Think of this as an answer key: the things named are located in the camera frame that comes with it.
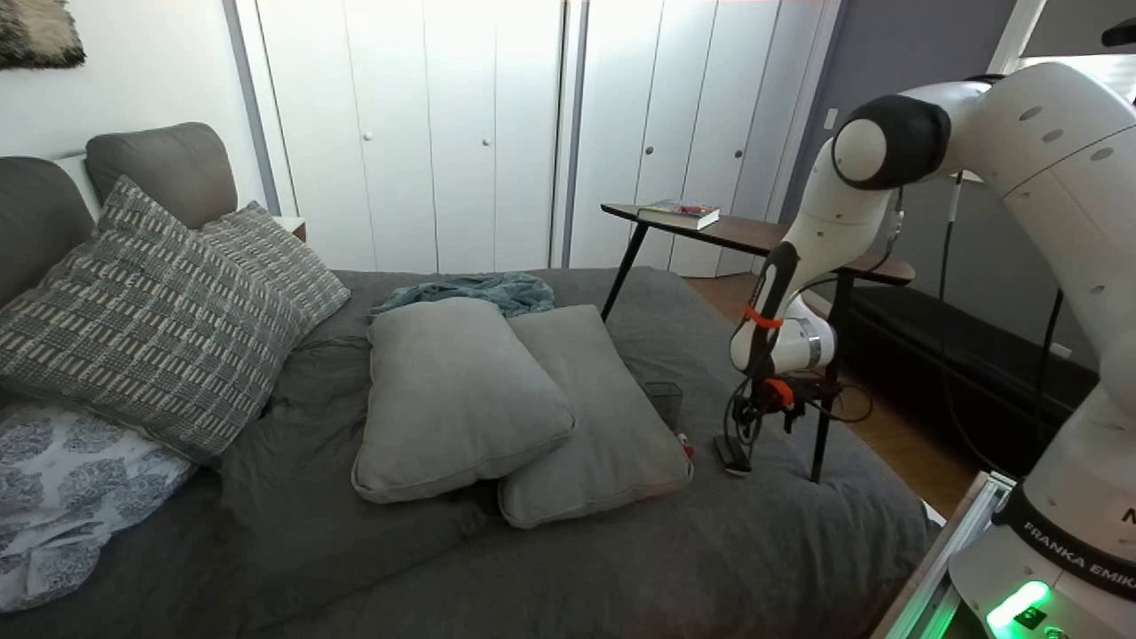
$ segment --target plaid pillow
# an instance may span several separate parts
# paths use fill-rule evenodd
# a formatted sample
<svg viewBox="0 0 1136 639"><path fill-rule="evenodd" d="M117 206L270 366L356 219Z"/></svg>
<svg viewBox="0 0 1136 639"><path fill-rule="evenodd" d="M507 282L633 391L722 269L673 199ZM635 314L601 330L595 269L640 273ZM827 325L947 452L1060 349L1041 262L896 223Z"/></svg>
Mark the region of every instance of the plaid pillow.
<svg viewBox="0 0 1136 639"><path fill-rule="evenodd" d="M272 284L119 183L100 235L0 306L0 385L209 463L254 420L304 330Z"/></svg>
<svg viewBox="0 0 1136 639"><path fill-rule="evenodd" d="M310 246L289 238L272 218L248 204L201 228L212 251L240 262L287 300L311 326L349 301L349 287L317 259Z"/></svg>

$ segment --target side table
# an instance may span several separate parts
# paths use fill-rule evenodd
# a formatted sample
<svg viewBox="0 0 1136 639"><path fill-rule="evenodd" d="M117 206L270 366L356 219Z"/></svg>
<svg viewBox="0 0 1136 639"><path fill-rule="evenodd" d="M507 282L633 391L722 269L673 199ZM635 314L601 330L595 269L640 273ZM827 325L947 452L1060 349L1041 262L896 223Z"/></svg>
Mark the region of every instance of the side table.
<svg viewBox="0 0 1136 639"><path fill-rule="evenodd" d="M628 206L628 204L601 204L601 209L635 223L635 230L628 238L628 248L625 248L625 257L616 262L614 284L607 293L607 301L603 301L603 314L601 314L603 321L610 315L614 300L625 287L625 278L628 278L628 269L633 269L633 262L640 257L640 246L641 246L648 228L665 230L665 235L681 235L681 238L693 238L693 242L747 251L747 257L765 257L786 230L783 223L759 223L759 219L745 219L745 218L719 218L709 228L695 228L695 223L687 223L681 218L673 218L673 219L668 219L668 218L640 218L640 206ZM842 366L842 351L844 351L842 349L842 334L848 326L848 301L850 301L856 278L901 287L901 284L917 282L917 269L896 257L866 251L856 262L835 269L835 278L837 278L837 293L830 300L830 315L827 321L837 330L837 351L835 351L830 366L823 371L827 385L837 385L837 366ZM830 428L827 412L830 412L830 401L823 401L818 422L816 422L812 472L809 472L812 481L818 481L818 470L823 470L823 446L827 446L827 428Z"/></svg>

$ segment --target table leg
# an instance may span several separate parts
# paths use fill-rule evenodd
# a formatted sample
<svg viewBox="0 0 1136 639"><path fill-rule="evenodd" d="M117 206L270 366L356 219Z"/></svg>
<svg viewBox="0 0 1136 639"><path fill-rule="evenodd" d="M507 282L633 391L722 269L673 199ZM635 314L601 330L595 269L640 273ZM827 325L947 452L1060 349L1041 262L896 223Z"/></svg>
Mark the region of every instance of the table leg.
<svg viewBox="0 0 1136 639"><path fill-rule="evenodd" d="M603 321L607 321L616 293L625 287L625 278L628 278L628 269L633 269L633 262L635 262L635 257L640 257L641 235L647 235L647 223L635 223L635 230L633 230L633 238L628 238L628 248L625 248L625 259L616 262L614 284L610 284L610 293L607 293L607 301L603 301L603 314L601 314Z"/></svg>
<svg viewBox="0 0 1136 639"><path fill-rule="evenodd" d="M842 351L844 351L844 336L848 336L848 301L850 301L850 273L842 269L837 273L837 296L830 300L830 326L837 330L837 345L835 355L823 371L823 385L837 388L842 385ZM818 416L816 416L816 441L812 441L812 472L809 481L818 484L823 472L823 446L827 446L827 428L830 428L830 406L837 394L827 394L818 401Z"/></svg>

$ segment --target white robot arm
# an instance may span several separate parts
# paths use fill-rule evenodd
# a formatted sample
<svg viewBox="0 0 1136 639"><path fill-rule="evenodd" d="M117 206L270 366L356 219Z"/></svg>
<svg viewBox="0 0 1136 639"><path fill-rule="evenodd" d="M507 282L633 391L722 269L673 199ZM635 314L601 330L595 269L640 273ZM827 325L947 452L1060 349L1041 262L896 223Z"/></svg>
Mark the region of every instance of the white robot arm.
<svg viewBox="0 0 1136 639"><path fill-rule="evenodd" d="M1041 64L992 87L950 83L866 102L818 149L731 355L752 385L786 373L775 364L786 364L776 349L797 351L797 334L779 334L797 293L868 248L889 187L959 171L979 174L1044 251L1101 355L1101 388L991 529L953 555L950 581L992 636L1133 636L1136 112L1126 101Z"/></svg>

